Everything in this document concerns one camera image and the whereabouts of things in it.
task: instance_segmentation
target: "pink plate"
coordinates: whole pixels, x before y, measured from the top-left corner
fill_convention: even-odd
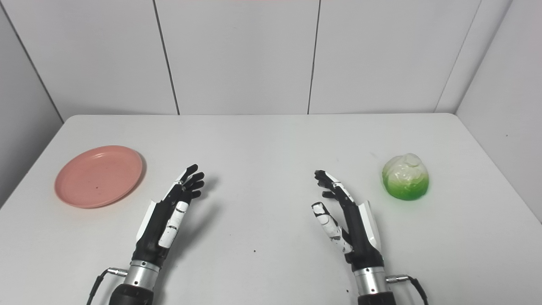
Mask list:
[[[117,145],[97,147],[73,158],[60,170],[55,192],[75,207],[101,207],[128,194],[142,171],[143,162],[136,151]]]

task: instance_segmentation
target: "robotic hand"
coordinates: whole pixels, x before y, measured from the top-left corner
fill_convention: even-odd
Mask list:
[[[314,176],[318,186],[328,189],[322,192],[322,196],[337,200],[343,209],[349,232],[339,226],[322,202],[312,205],[314,215],[324,231],[352,265],[359,290],[358,305],[396,305],[388,283],[403,281],[411,281],[427,305],[427,296],[417,279],[407,275],[386,277],[380,236],[369,202],[355,203],[343,184],[324,170],[315,171]]]
[[[99,284],[107,273],[124,276],[109,299],[109,305],[151,305],[154,284],[177,236],[179,225],[193,198],[201,195],[204,174],[198,165],[187,168],[159,202],[151,201],[137,233],[135,251],[128,270],[108,268],[94,283],[87,305],[90,305]]]

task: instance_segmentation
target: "black robotic finger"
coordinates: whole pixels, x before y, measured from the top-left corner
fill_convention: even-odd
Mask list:
[[[202,188],[205,185],[205,182],[202,180],[196,181],[194,184],[192,184],[188,189],[189,190],[195,190]]]
[[[187,204],[190,204],[190,202],[192,201],[192,198],[194,198],[192,192],[183,192],[179,197],[179,201],[183,201],[183,202],[186,202]]]
[[[314,178],[318,180],[318,186],[332,189],[333,180],[326,174],[325,170],[316,170],[314,172]]]
[[[330,192],[330,191],[322,192],[322,197],[329,198],[329,199],[335,199],[335,200],[337,199],[335,194],[333,192]]]
[[[198,165],[197,164],[192,164],[191,166],[187,167],[187,169],[185,170],[183,176],[180,178],[180,182],[184,183],[186,181],[186,179],[188,179],[188,177],[190,177],[190,175],[195,173],[197,170],[198,170]]]
[[[193,190],[192,191],[192,199],[198,198],[201,195],[202,195],[202,192],[200,190]]]
[[[194,174],[192,177],[188,178],[188,180],[185,183],[183,183],[183,187],[186,189],[190,189],[194,183],[203,179],[204,177],[205,177],[205,174],[200,171],[199,173]]]

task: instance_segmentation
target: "silver cylindrical joint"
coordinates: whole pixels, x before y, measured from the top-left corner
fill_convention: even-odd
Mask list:
[[[159,272],[160,268],[154,264],[142,260],[133,260],[130,263],[128,276],[124,279],[124,283],[152,291]]]
[[[377,294],[389,291],[384,267],[363,268],[354,271],[359,295]]]

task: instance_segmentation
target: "cable connector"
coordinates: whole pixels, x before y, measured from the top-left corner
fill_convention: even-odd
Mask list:
[[[386,276],[386,282],[388,284],[395,284],[399,282],[406,282],[408,281],[408,275],[406,274],[398,274],[398,275],[390,275]]]
[[[107,268],[106,271],[109,274],[114,274],[114,275],[118,275],[118,276],[122,276],[122,277],[128,276],[128,270],[121,269],[121,268],[109,267],[109,268]]]

